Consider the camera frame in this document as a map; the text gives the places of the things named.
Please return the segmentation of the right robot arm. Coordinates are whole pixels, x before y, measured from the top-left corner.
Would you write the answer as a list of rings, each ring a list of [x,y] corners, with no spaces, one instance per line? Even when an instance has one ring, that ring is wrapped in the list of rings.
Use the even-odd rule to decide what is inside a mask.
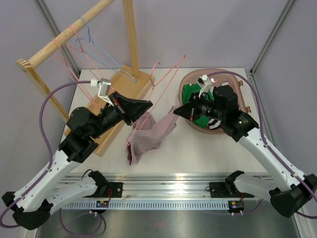
[[[238,96],[230,86],[213,89],[214,99],[207,93],[195,93],[174,114],[193,121],[201,116],[220,122],[223,132],[247,149],[266,169],[273,181],[267,182],[236,171],[225,184],[229,196],[248,193],[271,203],[284,217],[291,217],[312,198],[316,198],[317,177],[306,175],[292,165],[264,136],[259,124],[239,109]]]

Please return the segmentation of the pink wire hanger back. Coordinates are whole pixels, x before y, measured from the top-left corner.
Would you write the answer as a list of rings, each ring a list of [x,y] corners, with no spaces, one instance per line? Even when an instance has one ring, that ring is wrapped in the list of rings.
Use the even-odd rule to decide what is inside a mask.
[[[137,124],[136,124],[136,126],[135,126],[135,128],[134,128],[135,131],[133,131],[132,134],[135,134],[135,132],[136,132],[137,130],[141,130],[141,129],[144,127],[144,125],[146,124],[146,122],[147,122],[148,120],[150,120],[150,117],[152,116],[152,112],[153,112],[154,109],[157,107],[157,105],[158,105],[158,103],[160,102],[162,96],[165,94],[165,92],[166,92],[167,89],[169,88],[171,82],[173,81],[173,79],[175,78],[175,76],[176,76],[177,72],[179,71],[180,67],[181,67],[182,64],[184,63],[185,58],[186,58],[186,55],[184,54],[184,55],[178,60],[178,62],[177,62],[173,67],[171,67],[171,68],[166,72],[166,74],[165,74],[160,80],[158,80],[158,81],[156,81],[156,82],[153,82],[153,81],[152,81],[152,89],[151,89],[151,92],[150,92],[150,94],[149,94],[149,96],[148,96],[147,101],[149,101],[149,100],[152,98],[152,94],[153,94],[153,93],[158,92],[157,88],[158,88],[158,89],[162,89],[162,87],[160,86],[161,84],[162,84],[163,86],[165,86],[165,88],[162,90],[160,96],[157,98],[156,102],[155,102],[155,103],[153,104],[153,106],[150,108],[150,111],[149,111],[148,115],[146,116],[146,118],[143,120],[143,122],[140,123],[139,120],[137,121]],[[173,75],[171,76],[171,78],[170,78],[169,81],[167,82],[167,81],[165,80],[165,78],[168,77],[168,75],[169,75],[172,71],[173,71]]]

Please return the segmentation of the mauve tank top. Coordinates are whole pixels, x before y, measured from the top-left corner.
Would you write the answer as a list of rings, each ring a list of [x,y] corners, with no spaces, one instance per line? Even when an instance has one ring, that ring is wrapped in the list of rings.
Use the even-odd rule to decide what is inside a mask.
[[[156,121],[145,112],[134,124],[127,138],[127,160],[130,165],[139,163],[143,154],[160,148],[161,142],[177,127],[178,115],[174,114],[176,106]]]

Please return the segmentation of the black white striped tank top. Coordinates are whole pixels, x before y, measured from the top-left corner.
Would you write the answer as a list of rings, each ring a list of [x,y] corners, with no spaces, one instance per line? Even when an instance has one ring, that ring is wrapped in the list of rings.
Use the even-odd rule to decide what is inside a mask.
[[[215,119],[210,119],[209,122],[208,122],[208,124],[207,124],[207,127],[208,127],[210,130],[219,129],[219,128],[220,128],[220,121],[215,120]]]

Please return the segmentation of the pink wire hanger front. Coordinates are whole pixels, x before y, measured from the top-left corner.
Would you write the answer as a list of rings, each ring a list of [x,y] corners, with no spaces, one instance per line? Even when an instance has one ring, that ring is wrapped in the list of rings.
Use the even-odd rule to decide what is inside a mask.
[[[52,41],[55,43],[55,45],[58,47],[59,51],[61,52],[62,58],[60,59],[55,53],[53,53],[53,56],[55,57],[55,59],[57,61],[60,62],[60,64],[62,65],[63,69],[68,73],[68,75],[70,76],[70,78],[72,79],[72,81],[77,82],[79,81],[78,76],[75,74],[75,72],[72,70],[71,66],[68,63],[68,60],[65,57],[65,53],[63,51],[63,49],[61,48],[61,46],[57,43],[57,41],[52,38]],[[87,99],[89,99],[89,101],[94,105],[97,106],[97,104],[95,103],[93,97],[91,96],[91,94],[88,92],[88,90],[86,89],[85,86],[80,86],[78,84],[78,87],[80,88],[80,90],[82,91],[82,93],[86,96]]]

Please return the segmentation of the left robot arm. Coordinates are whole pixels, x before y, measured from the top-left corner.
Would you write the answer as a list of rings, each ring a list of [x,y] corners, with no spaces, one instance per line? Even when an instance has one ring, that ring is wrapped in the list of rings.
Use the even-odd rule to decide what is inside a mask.
[[[55,190],[55,186],[93,154],[99,146],[95,139],[122,121],[132,125],[153,105],[118,92],[110,94],[109,99],[111,102],[97,115],[86,107],[76,108],[66,123],[71,131],[48,165],[22,189],[2,196],[18,226],[34,230],[64,205],[82,197],[106,194],[108,181],[99,171],[92,171],[87,178],[63,189]]]

